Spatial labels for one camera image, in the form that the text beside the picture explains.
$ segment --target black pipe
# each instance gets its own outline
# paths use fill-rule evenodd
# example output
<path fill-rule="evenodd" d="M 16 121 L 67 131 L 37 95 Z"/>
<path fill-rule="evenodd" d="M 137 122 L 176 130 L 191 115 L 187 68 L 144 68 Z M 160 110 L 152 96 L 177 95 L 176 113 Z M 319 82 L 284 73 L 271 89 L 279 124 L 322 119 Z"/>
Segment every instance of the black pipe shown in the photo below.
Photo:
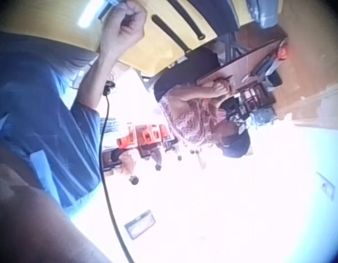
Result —
<path fill-rule="evenodd" d="M 175 34 L 175 32 L 157 15 L 152 16 L 152 21 L 155 23 L 160 29 L 164 31 L 178 46 L 186 53 L 190 52 L 191 50 L 189 47 L 181 40 L 181 38 Z"/>
<path fill-rule="evenodd" d="M 203 40 L 206 36 L 201 32 L 198 25 L 193 21 L 191 16 L 186 12 L 186 10 L 182 7 L 182 5 L 177 0 L 168 0 L 169 4 L 174 7 L 176 12 L 178 12 L 182 18 L 186 21 L 187 24 L 191 27 L 191 29 L 195 32 L 198 40 Z"/>

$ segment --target fist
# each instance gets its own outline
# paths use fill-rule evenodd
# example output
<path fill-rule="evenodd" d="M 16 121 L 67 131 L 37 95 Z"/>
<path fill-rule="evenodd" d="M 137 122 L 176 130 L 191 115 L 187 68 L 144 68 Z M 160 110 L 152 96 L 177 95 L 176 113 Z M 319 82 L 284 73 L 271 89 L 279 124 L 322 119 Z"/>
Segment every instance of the fist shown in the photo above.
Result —
<path fill-rule="evenodd" d="M 138 3 L 127 1 L 117 5 L 104 21 L 100 55 L 118 58 L 144 36 L 147 12 Z"/>
<path fill-rule="evenodd" d="M 215 97 L 220 97 L 229 93 L 228 86 L 221 81 L 215 81 L 211 89 Z"/>

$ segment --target floral shirt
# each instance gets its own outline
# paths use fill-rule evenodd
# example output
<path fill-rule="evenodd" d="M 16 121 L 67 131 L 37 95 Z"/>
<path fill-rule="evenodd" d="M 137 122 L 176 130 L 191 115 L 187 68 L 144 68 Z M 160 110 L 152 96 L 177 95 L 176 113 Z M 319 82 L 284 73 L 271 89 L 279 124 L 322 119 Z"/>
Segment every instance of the floral shirt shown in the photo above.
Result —
<path fill-rule="evenodd" d="M 184 143 L 196 147 L 212 144 L 211 127 L 225 118 L 225 111 L 216 109 L 209 104 L 208 99 L 192 99 L 187 102 L 189 111 L 174 119 L 168 103 L 167 96 L 169 92 L 161 98 L 159 104 L 175 136 Z"/>

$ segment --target wooden surface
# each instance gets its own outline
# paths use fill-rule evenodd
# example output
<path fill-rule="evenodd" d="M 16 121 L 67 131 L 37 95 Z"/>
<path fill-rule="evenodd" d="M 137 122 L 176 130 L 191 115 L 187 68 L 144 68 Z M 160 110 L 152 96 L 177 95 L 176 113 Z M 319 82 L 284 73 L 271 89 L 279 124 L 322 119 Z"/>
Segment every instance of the wooden surface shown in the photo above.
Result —
<path fill-rule="evenodd" d="M 202 41 L 167 0 L 138 0 L 148 11 L 145 37 L 131 48 L 120 61 L 153 76 L 181 58 L 181 48 L 151 20 L 157 14 L 190 49 L 214 39 L 215 32 L 201 14 L 187 1 L 178 0 L 206 35 Z M 279 0 L 279 10 L 283 0 Z M 37 36 L 95 51 L 102 30 L 98 19 L 88 28 L 80 28 L 77 21 L 89 0 L 19 0 L 10 1 L 0 16 L 0 30 Z M 252 21 L 245 0 L 232 0 L 239 24 Z"/>
<path fill-rule="evenodd" d="M 102 24 L 95 19 L 88 28 L 77 24 L 89 0 L 8 1 L 0 15 L 0 30 L 42 37 L 95 51 Z"/>
<path fill-rule="evenodd" d="M 197 39 L 193 30 L 167 0 L 138 0 L 138 2 L 148 12 L 145 37 L 131 48 L 120 61 L 141 70 L 149 76 L 157 74 L 163 68 L 184 56 L 184 51 L 152 22 L 152 15 L 158 15 L 190 49 L 195 49 L 217 36 L 203 16 L 187 0 L 179 0 L 179 2 L 206 35 L 206 38 L 202 41 Z"/>
<path fill-rule="evenodd" d="M 272 41 L 271 43 L 268 43 L 256 50 L 250 51 L 243 57 L 239 57 L 235 61 L 218 68 L 208 76 L 199 79 L 197 84 L 202 85 L 216 79 L 233 76 L 235 87 L 236 89 L 239 89 L 255 80 L 258 80 L 257 77 L 249 77 L 244 82 L 241 82 L 241 80 L 256 66 L 258 66 L 265 57 L 278 48 L 280 41 L 281 40 Z"/>

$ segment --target person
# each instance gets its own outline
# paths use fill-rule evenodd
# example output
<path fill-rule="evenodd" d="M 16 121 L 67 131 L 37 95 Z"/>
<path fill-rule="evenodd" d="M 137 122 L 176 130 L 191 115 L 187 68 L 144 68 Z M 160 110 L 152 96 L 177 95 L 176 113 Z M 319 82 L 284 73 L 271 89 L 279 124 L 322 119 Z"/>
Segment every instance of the person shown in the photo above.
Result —
<path fill-rule="evenodd" d="M 0 155 L 15 161 L 7 154 L 12 153 L 0 145 Z M 21 171 L 0 163 L 0 262 L 110 262 Z"/>
<path fill-rule="evenodd" d="M 151 158 L 155 161 L 155 169 L 157 171 L 162 170 L 162 143 L 153 143 L 150 145 L 142 145 L 141 148 L 145 151 L 150 152 Z"/>
<path fill-rule="evenodd" d="M 155 147 L 151 149 L 151 157 L 156 162 L 155 169 L 157 171 L 162 170 L 162 153 L 160 147 Z"/>
<path fill-rule="evenodd" d="M 69 216 L 102 189 L 96 109 L 115 62 L 143 37 L 146 17 L 134 1 L 115 7 L 104 21 L 98 57 L 64 43 L 0 32 L 0 144 L 27 172 L 10 162 L 12 169 Z M 61 95 L 96 57 L 69 110 Z"/>
<path fill-rule="evenodd" d="M 120 167 L 116 169 L 119 174 L 127 176 L 132 185 L 139 183 L 139 178 L 136 176 L 136 166 L 141 159 L 138 149 L 114 149 L 111 153 L 111 159 L 114 162 L 121 161 Z"/>
<path fill-rule="evenodd" d="M 154 95 L 174 134 L 192 147 L 216 144 L 227 157 L 240 158 L 250 147 L 244 125 L 227 120 L 222 105 L 234 95 L 231 78 L 198 87 L 196 81 L 219 67 L 217 55 L 202 47 L 165 71 Z"/>

